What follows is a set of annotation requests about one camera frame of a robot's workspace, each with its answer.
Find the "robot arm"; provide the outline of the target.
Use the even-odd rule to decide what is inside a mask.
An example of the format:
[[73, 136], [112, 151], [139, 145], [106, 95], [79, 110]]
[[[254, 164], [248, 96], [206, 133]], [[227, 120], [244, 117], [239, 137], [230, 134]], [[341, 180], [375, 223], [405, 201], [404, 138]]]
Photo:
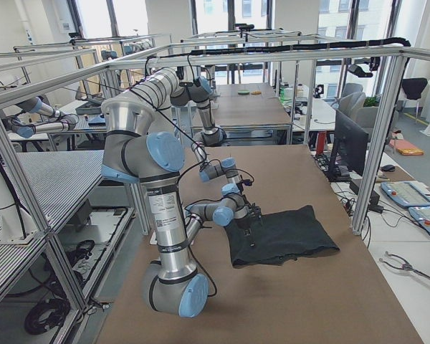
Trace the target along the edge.
[[235, 222], [249, 232], [259, 209], [235, 183], [228, 183], [219, 201], [194, 204], [184, 214], [178, 192], [184, 149], [174, 134], [148, 131], [159, 108], [134, 90], [103, 102], [108, 127], [101, 173], [110, 180], [139, 183], [147, 191], [159, 258], [145, 271], [144, 302], [157, 312], [196, 317], [209, 296], [209, 280], [191, 257], [199, 229], [207, 221], [219, 226]]
[[205, 147], [220, 146], [226, 135], [225, 132], [216, 126], [211, 113], [212, 89], [209, 81], [205, 77], [198, 77], [190, 84], [181, 85], [181, 81], [176, 71], [169, 68], [172, 76], [177, 79], [177, 86], [171, 91], [171, 104], [176, 107], [186, 105], [189, 101], [194, 101], [198, 108], [199, 116], [203, 125], [202, 131], [193, 136], [195, 143], [191, 144], [196, 160], [201, 164], [199, 176], [203, 182], [220, 176], [226, 176], [229, 183], [239, 185], [241, 178], [237, 171], [236, 162], [233, 158], [226, 158], [217, 164], [209, 163]]

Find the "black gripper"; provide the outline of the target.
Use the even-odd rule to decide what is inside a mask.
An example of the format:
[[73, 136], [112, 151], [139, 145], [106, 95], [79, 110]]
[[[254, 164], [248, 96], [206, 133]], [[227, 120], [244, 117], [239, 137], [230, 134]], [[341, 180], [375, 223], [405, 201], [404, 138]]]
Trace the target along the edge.
[[255, 221], [262, 222], [262, 211], [261, 208], [256, 204], [247, 204], [245, 206], [247, 214], [244, 220], [247, 224], [254, 223]]

